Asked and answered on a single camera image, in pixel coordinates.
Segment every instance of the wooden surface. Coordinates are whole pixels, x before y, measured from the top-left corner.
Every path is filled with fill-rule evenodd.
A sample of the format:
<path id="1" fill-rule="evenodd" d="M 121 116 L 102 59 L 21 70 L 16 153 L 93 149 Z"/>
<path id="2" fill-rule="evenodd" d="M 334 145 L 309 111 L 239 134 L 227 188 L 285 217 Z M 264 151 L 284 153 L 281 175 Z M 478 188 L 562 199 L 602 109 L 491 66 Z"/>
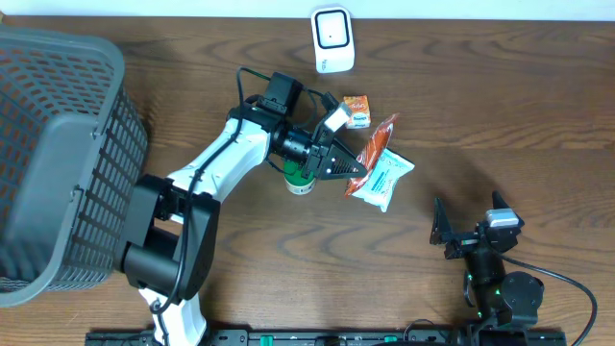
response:
<path id="1" fill-rule="evenodd" d="M 429 246 L 432 200 L 468 230 L 499 189 L 526 220 L 509 254 L 590 287 L 600 304 L 587 344 L 615 337 L 615 24 L 355 20 L 352 71 L 318 75 L 307 20 L 9 17 L 9 24 L 106 37 L 151 131 L 147 172 L 184 166 L 237 104 L 241 65 L 281 71 L 334 95 L 367 94 L 374 125 L 402 118 L 390 147 L 416 163 L 387 213 L 342 197 L 345 182 L 286 191 L 267 165 L 225 202 L 202 289 L 209 320 L 253 328 L 402 328 L 454 323 L 462 260 Z M 246 94 L 264 83 L 246 76 Z M 308 115 L 302 98 L 297 118 Z M 372 130 L 348 131 L 356 150 Z M 518 268 L 509 265 L 509 271 Z M 574 340 L 589 317 L 576 288 L 546 285 L 542 327 Z M 151 324 L 121 275 L 82 292 L 0 310 L 0 344 L 78 345 L 100 329 Z"/>

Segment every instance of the white packet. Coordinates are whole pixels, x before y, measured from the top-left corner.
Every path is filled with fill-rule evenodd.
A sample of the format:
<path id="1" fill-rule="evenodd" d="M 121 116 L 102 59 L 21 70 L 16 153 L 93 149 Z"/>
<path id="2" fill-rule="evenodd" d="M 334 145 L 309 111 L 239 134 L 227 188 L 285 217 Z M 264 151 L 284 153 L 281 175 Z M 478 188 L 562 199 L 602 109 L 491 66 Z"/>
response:
<path id="1" fill-rule="evenodd" d="M 386 212 L 388 204 L 391 202 L 391 197 L 393 197 L 395 184 L 405 173 L 412 169 L 414 169 L 412 162 L 385 148 L 378 162 L 376 162 L 376 166 L 367 183 L 357 192 L 353 193 L 353 196 L 378 206 L 382 212 Z"/>

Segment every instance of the plastic basket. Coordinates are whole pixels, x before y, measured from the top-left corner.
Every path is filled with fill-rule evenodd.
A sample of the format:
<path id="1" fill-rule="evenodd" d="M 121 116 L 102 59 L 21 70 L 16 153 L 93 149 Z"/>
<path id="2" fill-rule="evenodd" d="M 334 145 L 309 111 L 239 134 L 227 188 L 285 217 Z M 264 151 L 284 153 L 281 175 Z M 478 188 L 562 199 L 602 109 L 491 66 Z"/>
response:
<path id="1" fill-rule="evenodd" d="M 0 307 L 112 271 L 147 147 L 123 78 L 108 41 L 0 25 Z"/>

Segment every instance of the green lid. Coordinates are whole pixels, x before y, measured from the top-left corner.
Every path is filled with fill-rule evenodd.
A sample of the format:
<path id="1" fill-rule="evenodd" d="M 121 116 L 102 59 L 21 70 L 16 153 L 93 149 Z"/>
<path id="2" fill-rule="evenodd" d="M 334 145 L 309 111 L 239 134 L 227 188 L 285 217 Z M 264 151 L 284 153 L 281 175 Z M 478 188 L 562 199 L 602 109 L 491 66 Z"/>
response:
<path id="1" fill-rule="evenodd" d="M 311 184 L 311 182 L 314 180 L 314 173 L 309 173 L 309 177 L 307 179 L 302 178 L 302 170 L 299 169 L 299 163 L 295 161 L 285 161 L 284 172 L 287 172 L 284 174 L 284 178 L 291 185 L 305 186 Z"/>

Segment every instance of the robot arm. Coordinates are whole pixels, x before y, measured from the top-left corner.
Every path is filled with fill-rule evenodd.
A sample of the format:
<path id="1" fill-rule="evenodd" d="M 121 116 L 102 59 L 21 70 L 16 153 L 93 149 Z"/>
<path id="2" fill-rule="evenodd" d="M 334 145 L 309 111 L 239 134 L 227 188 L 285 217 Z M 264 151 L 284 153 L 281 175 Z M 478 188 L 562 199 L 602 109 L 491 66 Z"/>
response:
<path id="1" fill-rule="evenodd" d="M 276 154 L 298 162 L 303 175 L 313 174 L 321 180 L 363 177 L 367 173 L 356 156 L 335 138 L 350 110 L 329 93 L 321 95 L 328 113 L 313 134 L 287 121 L 302 90 L 296 80 L 275 73 L 263 96 L 250 98 L 229 112 L 222 134 L 198 158 L 166 179 L 146 175 L 135 185 L 114 265 L 139 289 L 150 307 L 172 300 L 168 309 L 154 315 L 159 343 L 198 345 L 203 338 L 207 322 L 200 312 L 197 293 L 213 261 L 220 205 L 253 167 L 269 154 Z M 228 144 L 234 134 L 235 140 Z M 185 222 L 187 192 L 198 169 L 204 170 L 189 200 L 190 219 L 184 226 L 187 232 L 177 236 L 156 227 L 155 219 Z M 181 240 L 188 235 L 183 253 Z M 184 271 L 179 277 L 182 257 Z M 179 289 L 174 295 L 176 279 Z"/>

